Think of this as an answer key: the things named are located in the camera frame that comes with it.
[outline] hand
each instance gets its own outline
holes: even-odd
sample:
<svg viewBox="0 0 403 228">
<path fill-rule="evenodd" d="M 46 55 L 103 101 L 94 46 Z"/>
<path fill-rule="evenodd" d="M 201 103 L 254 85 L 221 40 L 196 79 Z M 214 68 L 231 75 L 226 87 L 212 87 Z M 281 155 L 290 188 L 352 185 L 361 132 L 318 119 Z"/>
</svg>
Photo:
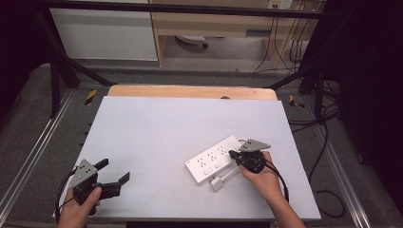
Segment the hand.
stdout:
<svg viewBox="0 0 403 228">
<path fill-rule="evenodd" d="M 74 200 L 73 190 L 68 189 L 65 202 L 63 206 L 62 214 L 60 216 L 58 228 L 83 228 L 86 225 L 86 220 L 88 218 L 91 208 L 98 203 L 98 199 L 101 196 L 102 188 L 95 188 L 88 196 L 83 205 L 78 204 Z"/>
<path fill-rule="evenodd" d="M 267 161 L 272 162 L 272 157 L 270 156 L 269 152 L 263 151 L 262 153 Z M 282 197 L 278 176 L 269 168 L 264 167 L 260 173 L 255 174 L 240 165 L 240 172 L 245 178 L 255 185 L 260 195 L 267 202 L 270 203 L 270 201 L 275 200 L 278 197 Z"/>
<path fill-rule="evenodd" d="M 272 157 L 269 152 L 263 152 L 264 158 L 272 162 Z M 278 226 L 282 228 L 298 228 L 305 227 L 301 219 L 297 216 L 296 212 L 291 208 L 290 204 L 284 198 L 279 186 L 278 176 L 271 169 L 264 167 L 264 169 L 254 174 L 249 172 L 245 167 L 240 165 L 240 172 L 242 175 L 255 184 L 260 195 L 267 201 L 276 220 Z"/>
</svg>

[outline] plug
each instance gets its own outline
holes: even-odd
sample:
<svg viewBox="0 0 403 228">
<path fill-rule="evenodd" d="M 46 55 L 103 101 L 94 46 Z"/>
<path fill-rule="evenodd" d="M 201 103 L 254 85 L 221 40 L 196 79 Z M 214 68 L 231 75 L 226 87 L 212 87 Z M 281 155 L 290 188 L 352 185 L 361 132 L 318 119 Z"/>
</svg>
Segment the plug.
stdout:
<svg viewBox="0 0 403 228">
<path fill-rule="evenodd" d="M 216 177 L 212 181 L 210 181 L 210 185 L 215 192 L 218 192 L 223 186 L 223 181 L 221 178 Z"/>
</svg>

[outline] white power strip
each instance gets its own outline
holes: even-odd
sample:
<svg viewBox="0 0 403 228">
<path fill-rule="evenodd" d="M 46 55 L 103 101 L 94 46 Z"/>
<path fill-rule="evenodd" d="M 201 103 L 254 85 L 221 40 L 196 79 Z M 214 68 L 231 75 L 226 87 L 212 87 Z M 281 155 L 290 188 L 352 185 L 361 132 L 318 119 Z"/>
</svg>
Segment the white power strip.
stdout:
<svg viewBox="0 0 403 228">
<path fill-rule="evenodd" d="M 230 164 L 233 160 L 228 151 L 239 152 L 240 146 L 241 143 L 234 136 L 230 136 L 185 162 L 185 165 L 196 182 L 200 183 Z"/>
</svg>

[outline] white cabinet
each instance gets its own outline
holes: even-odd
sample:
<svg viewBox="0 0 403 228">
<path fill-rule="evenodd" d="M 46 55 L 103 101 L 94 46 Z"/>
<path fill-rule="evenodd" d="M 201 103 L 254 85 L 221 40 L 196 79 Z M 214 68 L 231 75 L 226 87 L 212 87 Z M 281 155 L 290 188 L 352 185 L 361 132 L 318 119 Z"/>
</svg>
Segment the white cabinet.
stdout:
<svg viewBox="0 0 403 228">
<path fill-rule="evenodd" d="M 51 9 L 51 13 L 71 58 L 157 61 L 149 12 Z"/>
</svg>

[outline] wall outlet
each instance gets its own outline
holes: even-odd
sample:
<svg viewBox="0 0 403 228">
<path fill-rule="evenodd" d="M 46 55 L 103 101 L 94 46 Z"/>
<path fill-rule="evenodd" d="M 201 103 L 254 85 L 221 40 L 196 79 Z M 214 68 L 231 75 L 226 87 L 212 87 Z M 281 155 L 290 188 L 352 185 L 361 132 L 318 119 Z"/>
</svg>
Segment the wall outlet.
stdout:
<svg viewBox="0 0 403 228">
<path fill-rule="evenodd" d="M 230 136 L 201 152 L 184 164 L 189 169 L 196 182 L 200 183 L 233 162 L 228 151 L 234 150 L 239 152 L 240 146 L 241 143 L 234 136 Z"/>
<path fill-rule="evenodd" d="M 289 10 L 291 8 L 291 4 L 293 3 L 293 0 L 281 0 L 281 4 L 279 4 L 279 9 L 280 10 Z"/>
<path fill-rule="evenodd" d="M 293 0 L 270 0 L 268 9 L 289 10 Z"/>
<path fill-rule="evenodd" d="M 270 0 L 268 9 L 278 9 L 281 4 L 281 0 Z"/>
</svg>

